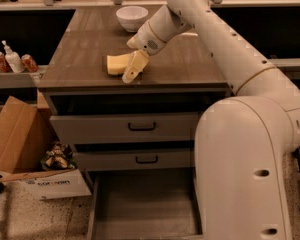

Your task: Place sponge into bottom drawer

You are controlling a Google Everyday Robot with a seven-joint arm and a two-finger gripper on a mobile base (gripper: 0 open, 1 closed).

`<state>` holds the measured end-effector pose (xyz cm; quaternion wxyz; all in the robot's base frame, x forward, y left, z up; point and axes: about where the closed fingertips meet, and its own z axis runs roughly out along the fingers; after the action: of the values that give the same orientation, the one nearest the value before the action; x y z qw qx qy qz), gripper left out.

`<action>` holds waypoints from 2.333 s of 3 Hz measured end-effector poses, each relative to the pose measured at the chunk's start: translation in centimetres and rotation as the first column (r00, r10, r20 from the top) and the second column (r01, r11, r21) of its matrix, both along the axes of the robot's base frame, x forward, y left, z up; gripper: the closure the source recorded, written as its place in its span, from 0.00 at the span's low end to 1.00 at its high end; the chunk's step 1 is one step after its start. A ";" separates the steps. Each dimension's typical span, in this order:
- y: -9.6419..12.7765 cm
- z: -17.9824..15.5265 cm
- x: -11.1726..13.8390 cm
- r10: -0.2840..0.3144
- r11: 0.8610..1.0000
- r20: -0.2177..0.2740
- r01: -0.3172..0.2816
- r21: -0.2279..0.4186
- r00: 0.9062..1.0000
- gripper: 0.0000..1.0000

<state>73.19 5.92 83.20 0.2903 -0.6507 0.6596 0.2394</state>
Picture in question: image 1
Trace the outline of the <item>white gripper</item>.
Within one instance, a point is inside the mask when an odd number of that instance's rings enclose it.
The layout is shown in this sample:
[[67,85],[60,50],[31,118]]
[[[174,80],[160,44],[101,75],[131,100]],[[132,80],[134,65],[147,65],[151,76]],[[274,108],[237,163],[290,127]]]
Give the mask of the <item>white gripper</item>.
[[131,49],[142,49],[132,52],[129,57],[122,76],[123,82],[129,84],[147,66],[149,55],[159,53],[166,46],[166,43],[156,36],[150,26],[150,21],[147,21],[141,26],[137,34],[127,41],[127,46]]

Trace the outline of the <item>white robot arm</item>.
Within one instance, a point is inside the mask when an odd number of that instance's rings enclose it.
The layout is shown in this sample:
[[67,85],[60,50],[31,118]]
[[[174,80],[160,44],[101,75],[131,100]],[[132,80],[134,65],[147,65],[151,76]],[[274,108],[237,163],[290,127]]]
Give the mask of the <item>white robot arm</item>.
[[282,160],[300,147],[300,90],[216,15],[166,0],[128,45],[148,55],[194,29],[233,95],[201,116],[196,190],[204,240],[292,240]]

